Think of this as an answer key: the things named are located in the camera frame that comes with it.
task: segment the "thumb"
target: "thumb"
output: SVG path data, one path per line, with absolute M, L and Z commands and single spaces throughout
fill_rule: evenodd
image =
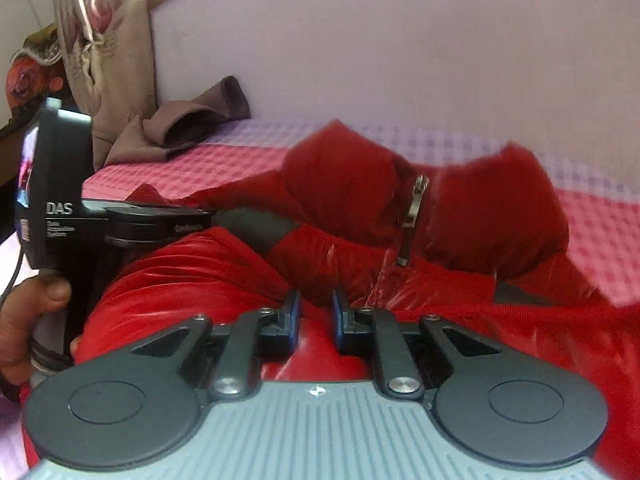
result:
M 0 373 L 13 384 L 29 379 L 29 338 L 40 316 L 63 309 L 71 286 L 60 276 L 25 280 L 7 296 L 0 310 Z

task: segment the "metal zipper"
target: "metal zipper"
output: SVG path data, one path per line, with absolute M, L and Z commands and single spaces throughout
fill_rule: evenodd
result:
M 420 214 L 420 206 L 422 205 L 422 197 L 424 192 L 429 187 L 429 179 L 424 175 L 418 175 L 414 182 L 414 197 L 411 200 L 409 211 L 407 212 L 404 220 L 401 223 L 404 233 L 402 234 L 402 244 L 400 245 L 400 252 L 398 253 L 398 259 L 396 264 L 400 267 L 406 267 L 409 263 L 409 255 L 411 251 L 411 242 L 414 239 L 415 223 L 417 222 L 418 215 Z

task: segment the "red puffer jacket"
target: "red puffer jacket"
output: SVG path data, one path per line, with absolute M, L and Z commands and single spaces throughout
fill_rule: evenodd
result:
M 415 177 L 431 180 L 408 266 L 396 260 Z M 132 200 L 162 202 L 149 186 Z M 304 297 L 298 349 L 263 368 L 278 380 L 364 378 L 361 360 L 332 343 L 328 303 L 342 285 L 355 305 L 399 320 L 435 313 L 593 381 L 610 422 L 596 455 L 614 478 L 640 476 L 640 306 L 615 309 L 564 254 L 568 229 L 534 157 L 517 146 L 461 167 L 416 168 L 332 123 L 274 171 L 176 201 L 250 206 L 302 225 L 258 255 L 217 227 L 123 270 L 91 314 L 77 359 L 86 361 L 204 313 L 233 322 Z M 493 304 L 496 280 L 560 306 Z

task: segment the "display screen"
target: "display screen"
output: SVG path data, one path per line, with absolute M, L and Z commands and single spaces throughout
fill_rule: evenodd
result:
M 29 192 L 31 189 L 31 170 L 33 169 L 33 155 L 36 151 L 38 126 L 34 126 L 24 136 L 22 145 L 22 159 L 18 174 L 18 194 L 16 200 L 25 207 L 29 207 Z

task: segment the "mattress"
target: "mattress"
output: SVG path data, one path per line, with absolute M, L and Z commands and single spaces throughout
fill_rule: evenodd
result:
M 179 198 L 280 167 L 287 150 L 322 126 L 312 121 L 247 120 L 225 124 L 169 162 L 119 164 L 84 184 L 86 198 L 125 199 L 139 184 Z M 421 128 L 352 128 L 411 162 L 440 166 L 495 153 L 500 142 Z M 569 222 L 568 254 L 614 304 L 640 298 L 640 194 L 585 164 L 536 156 L 556 187 Z

